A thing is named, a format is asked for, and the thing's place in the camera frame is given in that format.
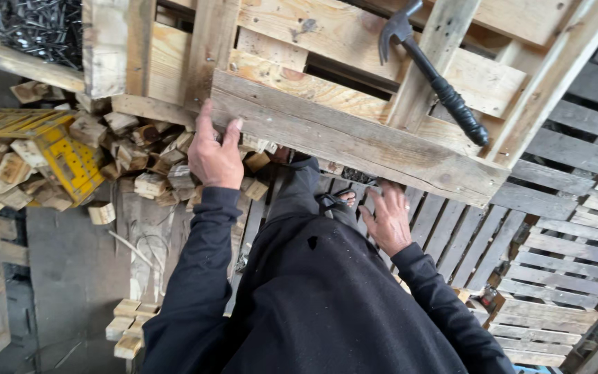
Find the black sleeve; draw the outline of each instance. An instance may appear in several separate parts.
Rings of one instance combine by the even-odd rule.
[[[470,373],[514,373],[511,361],[454,290],[438,274],[433,258],[412,243],[391,258],[412,296],[455,348]]]
[[[223,311],[232,293],[227,281],[230,228],[241,214],[238,199],[239,191],[229,188],[202,192],[161,311],[143,325],[143,373],[200,371],[209,350],[223,338]]]

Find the pile of nails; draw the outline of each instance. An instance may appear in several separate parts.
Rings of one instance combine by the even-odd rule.
[[[82,70],[80,0],[0,0],[2,45]]]

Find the claw hammer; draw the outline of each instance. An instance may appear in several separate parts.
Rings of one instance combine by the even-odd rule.
[[[423,6],[421,0],[410,0],[402,9],[394,13],[385,24],[380,34],[378,49],[380,63],[389,60],[389,42],[402,44],[407,54],[412,57],[419,70],[424,74],[431,87],[449,111],[456,123],[465,132],[467,137],[478,146],[488,144],[488,131],[477,122],[472,111],[465,105],[465,101],[436,70],[426,55],[421,51],[413,38],[414,31],[408,18]]]

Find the black rubber grip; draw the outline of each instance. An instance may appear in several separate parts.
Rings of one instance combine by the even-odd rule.
[[[477,122],[472,111],[465,105],[465,100],[454,90],[451,84],[443,77],[439,77],[431,82],[431,87],[467,137],[478,146],[487,145],[488,130]]]

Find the hammer head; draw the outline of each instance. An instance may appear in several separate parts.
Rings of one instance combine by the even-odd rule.
[[[421,9],[423,2],[421,0],[410,0],[403,8],[394,13],[387,21],[378,43],[380,52],[380,64],[384,64],[389,60],[389,42],[393,41],[400,44],[407,38],[412,37],[412,25],[408,18],[415,12]]]

